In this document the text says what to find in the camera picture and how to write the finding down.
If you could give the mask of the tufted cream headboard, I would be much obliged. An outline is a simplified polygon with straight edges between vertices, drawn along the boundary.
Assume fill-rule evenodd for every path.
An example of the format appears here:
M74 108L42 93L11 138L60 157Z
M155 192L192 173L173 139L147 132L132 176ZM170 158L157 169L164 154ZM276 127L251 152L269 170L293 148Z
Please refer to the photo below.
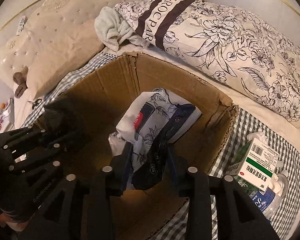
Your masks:
M19 35L0 48L0 79L13 88L13 74L30 65L57 35L95 20L103 7L123 0L45 0L27 19Z

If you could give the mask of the mint green towel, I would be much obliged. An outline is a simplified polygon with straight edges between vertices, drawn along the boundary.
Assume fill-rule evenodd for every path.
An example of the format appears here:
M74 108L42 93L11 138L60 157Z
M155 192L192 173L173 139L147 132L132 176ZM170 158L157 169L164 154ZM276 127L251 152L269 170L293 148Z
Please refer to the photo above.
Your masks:
M99 40L110 50L119 51L128 40L135 46L147 49L150 43L139 36L122 16L111 7L103 7L95 18L94 28Z

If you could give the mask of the green white medicine box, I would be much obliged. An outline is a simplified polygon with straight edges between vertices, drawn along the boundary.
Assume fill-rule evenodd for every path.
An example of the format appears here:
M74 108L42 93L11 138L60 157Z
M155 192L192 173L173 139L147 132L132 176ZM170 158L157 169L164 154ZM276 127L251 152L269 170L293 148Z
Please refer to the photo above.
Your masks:
M279 154L275 150L253 139L236 153L225 174L238 176L255 188L266 191L278 159Z

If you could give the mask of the beige pillow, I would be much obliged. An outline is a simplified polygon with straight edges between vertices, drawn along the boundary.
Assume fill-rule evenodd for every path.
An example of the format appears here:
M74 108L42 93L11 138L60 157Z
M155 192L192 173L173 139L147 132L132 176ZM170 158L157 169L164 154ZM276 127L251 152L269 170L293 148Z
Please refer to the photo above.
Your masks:
M66 74L81 68L103 48L94 20L58 34L30 65L26 84L31 98L37 99L53 90Z

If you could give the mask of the clear jar blue label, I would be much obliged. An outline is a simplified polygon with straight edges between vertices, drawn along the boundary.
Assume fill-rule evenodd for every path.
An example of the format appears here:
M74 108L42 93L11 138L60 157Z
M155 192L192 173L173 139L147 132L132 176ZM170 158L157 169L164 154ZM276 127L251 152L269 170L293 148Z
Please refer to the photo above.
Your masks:
M250 194L250 198L266 219L270 220L279 209L288 188L288 172L282 170L281 173L276 175L276 178L271 178L266 191L254 191Z

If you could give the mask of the floral tissue pack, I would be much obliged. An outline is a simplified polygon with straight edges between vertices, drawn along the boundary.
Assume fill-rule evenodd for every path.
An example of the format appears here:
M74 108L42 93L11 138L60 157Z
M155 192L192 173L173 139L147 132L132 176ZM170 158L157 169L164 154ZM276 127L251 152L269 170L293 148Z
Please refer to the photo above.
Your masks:
M162 181L167 147L182 137L202 115L198 107L170 90L142 92L108 137L113 156L126 142L133 145L129 190L148 190Z

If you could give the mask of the black scissors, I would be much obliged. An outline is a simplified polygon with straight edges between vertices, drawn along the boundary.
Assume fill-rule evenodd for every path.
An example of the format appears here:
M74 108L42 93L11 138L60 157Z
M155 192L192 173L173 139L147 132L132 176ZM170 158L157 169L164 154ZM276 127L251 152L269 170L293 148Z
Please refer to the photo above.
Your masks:
M39 106L39 104L42 102L43 100L41 98L38 98L34 101L30 101L28 100L27 102L31 104L32 106L32 110L34 110L37 106Z

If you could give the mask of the cardboard box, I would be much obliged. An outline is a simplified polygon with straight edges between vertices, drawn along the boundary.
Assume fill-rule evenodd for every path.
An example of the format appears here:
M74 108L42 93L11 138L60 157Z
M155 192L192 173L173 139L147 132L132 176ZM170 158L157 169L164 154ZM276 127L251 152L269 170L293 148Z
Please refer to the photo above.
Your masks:
M75 168L88 177L110 161L110 133L133 144L132 172L148 160L164 126L177 108L192 104L193 117L172 134L176 155L201 171L211 170L233 130L239 110L232 99L204 79L169 62L138 52L103 53L90 61L88 75L73 85L70 72L44 102L65 105L92 140L75 158Z

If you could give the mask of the white star-shaped object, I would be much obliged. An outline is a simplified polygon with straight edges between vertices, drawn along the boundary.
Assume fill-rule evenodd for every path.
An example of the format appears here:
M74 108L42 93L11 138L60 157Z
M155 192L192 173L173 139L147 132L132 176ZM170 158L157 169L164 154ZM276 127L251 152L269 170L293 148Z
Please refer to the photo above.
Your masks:
M254 133L250 133L246 136L248 141L251 141L253 139L258 139L259 141L266 143L267 142L267 138L264 132L262 131L258 131L258 132L254 132Z

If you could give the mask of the floral duvet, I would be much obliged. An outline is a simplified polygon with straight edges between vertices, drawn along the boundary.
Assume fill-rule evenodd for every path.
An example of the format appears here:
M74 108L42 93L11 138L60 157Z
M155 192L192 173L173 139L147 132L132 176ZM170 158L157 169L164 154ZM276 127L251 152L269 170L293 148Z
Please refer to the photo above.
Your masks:
M300 128L300 48L253 12L206 0L125 1L145 41Z

